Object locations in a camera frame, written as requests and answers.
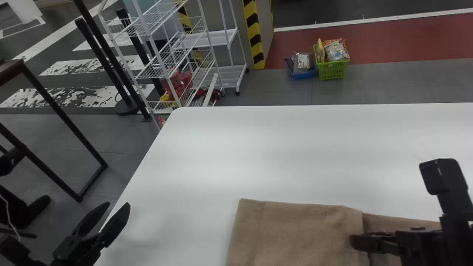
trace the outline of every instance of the plastic basket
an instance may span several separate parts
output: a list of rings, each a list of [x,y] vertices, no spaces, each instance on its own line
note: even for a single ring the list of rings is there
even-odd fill
[[[312,69],[311,71],[307,71],[307,72],[294,74],[294,73],[292,73],[289,65],[288,65],[288,70],[289,70],[289,73],[291,74],[291,77],[295,80],[307,79],[307,78],[311,78],[311,77],[317,75],[317,65],[316,64],[314,64],[314,69]]]
[[[313,49],[314,61],[316,62],[319,68],[319,78],[321,80],[333,80],[343,78],[343,76],[345,75],[345,69],[347,68],[348,62],[350,62],[350,59],[340,60],[337,62],[319,63],[317,61],[317,57],[315,56],[315,44],[313,45]]]

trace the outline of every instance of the table top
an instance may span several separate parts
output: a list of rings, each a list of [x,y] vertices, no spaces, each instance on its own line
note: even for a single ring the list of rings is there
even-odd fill
[[[418,165],[455,158],[473,186],[473,103],[180,108],[118,203],[97,266],[223,266],[240,198],[438,220]]]

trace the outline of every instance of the gray tile floor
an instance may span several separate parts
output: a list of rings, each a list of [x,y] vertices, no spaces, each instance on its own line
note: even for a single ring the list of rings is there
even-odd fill
[[[228,90],[220,106],[385,104],[473,101],[473,59],[349,65],[342,80],[293,80],[287,70],[251,71],[240,87]],[[110,165],[78,204],[28,159],[0,184],[27,203],[41,195],[53,199],[23,238],[32,256],[49,263],[52,251],[80,219],[99,204],[116,203],[157,135],[140,116],[70,115]],[[79,190],[97,162],[56,115],[0,115],[0,122],[24,141],[74,189]],[[11,145],[0,137],[0,144]],[[0,265],[10,266],[3,257]]]
[[[158,133],[155,125],[142,123],[140,116],[70,117],[109,164],[82,203],[73,201],[28,159],[24,159],[10,175],[0,177],[0,185],[27,203],[42,195],[51,196],[52,203],[25,230],[38,234],[38,238],[22,238],[22,242],[32,250],[31,256],[45,263],[50,263],[52,251],[85,214],[105,201],[112,206],[116,203]],[[98,167],[57,115],[0,115],[0,122],[76,191]],[[3,137],[0,137],[0,144],[11,147]],[[0,265],[11,264],[0,256]]]
[[[349,65],[342,80],[293,80],[288,70],[251,71],[241,95],[220,106],[400,104],[473,101],[473,59]]]

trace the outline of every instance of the red floor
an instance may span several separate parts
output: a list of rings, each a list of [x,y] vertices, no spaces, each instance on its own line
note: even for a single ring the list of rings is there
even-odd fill
[[[351,64],[470,58],[472,25],[470,13],[276,32],[265,68],[286,68],[292,50],[312,51],[318,38],[344,37]]]

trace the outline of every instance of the beige cloth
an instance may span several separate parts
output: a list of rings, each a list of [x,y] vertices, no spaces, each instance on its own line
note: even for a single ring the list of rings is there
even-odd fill
[[[368,266],[367,253],[354,250],[349,235],[436,225],[345,206],[241,199],[226,266]],[[371,265],[401,263],[398,257],[376,254]]]

